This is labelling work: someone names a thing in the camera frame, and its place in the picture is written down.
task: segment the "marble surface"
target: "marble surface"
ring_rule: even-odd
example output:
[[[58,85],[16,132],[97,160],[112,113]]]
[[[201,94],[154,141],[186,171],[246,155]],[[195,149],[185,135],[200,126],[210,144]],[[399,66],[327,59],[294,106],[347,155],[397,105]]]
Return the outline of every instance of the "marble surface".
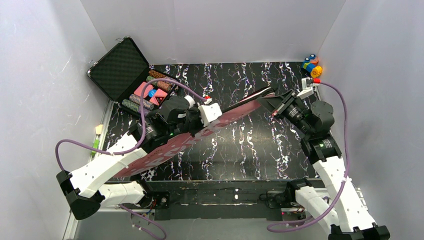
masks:
[[[306,76],[300,66],[300,62],[255,62],[151,67],[175,76],[225,109],[266,86],[276,89],[277,95],[289,89],[299,92],[301,78]],[[317,99],[315,93],[304,102],[309,105]],[[112,146],[136,120],[115,104],[103,149]],[[301,149],[295,127],[260,108],[141,176],[152,181],[275,180],[315,178],[317,174]]]

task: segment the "tabletop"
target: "tabletop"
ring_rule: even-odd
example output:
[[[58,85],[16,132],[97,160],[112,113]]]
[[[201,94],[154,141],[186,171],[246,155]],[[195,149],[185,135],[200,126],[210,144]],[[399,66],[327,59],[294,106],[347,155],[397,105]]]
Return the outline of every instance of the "tabletop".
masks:
[[[175,76],[198,94],[208,95],[221,109],[237,103],[260,88],[270,86],[276,95],[301,90],[307,76],[301,62],[203,63],[152,65]],[[305,98],[309,106],[315,92]],[[116,143],[138,118],[119,105],[112,109],[103,149]],[[264,108],[208,136],[167,162],[141,173],[148,181],[277,180],[317,176],[302,151],[296,128],[278,120]],[[111,182],[123,181],[113,178]]]

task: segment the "black case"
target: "black case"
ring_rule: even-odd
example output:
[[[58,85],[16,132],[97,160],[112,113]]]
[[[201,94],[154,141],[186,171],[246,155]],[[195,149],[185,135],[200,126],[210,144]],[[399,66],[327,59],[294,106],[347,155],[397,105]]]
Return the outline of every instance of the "black case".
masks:
[[[130,95],[146,81],[150,70],[149,62],[134,40],[130,36],[126,36],[98,62],[95,62],[87,71],[87,75],[110,100],[119,103],[128,113],[140,117],[140,113],[130,110],[121,103],[124,99],[129,99]],[[164,72],[153,70],[179,81]],[[173,84],[166,98],[159,106],[155,105],[154,109],[159,108],[177,90],[178,86]]]

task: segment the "case lid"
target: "case lid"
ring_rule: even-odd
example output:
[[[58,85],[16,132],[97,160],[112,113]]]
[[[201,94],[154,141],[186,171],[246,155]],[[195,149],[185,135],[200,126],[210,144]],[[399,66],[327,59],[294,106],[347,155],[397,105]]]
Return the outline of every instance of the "case lid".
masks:
[[[127,36],[92,66],[87,75],[112,101],[121,102],[144,81],[149,69],[149,62]]]

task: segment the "blue round button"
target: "blue round button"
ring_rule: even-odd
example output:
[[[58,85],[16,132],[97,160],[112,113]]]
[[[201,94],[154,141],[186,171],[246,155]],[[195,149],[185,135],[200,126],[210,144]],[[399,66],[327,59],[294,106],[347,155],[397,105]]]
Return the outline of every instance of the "blue round button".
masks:
[[[151,98],[153,98],[153,96],[155,95],[155,93],[156,93],[156,90],[155,89],[150,90],[150,91],[148,91],[148,96],[151,97]]]

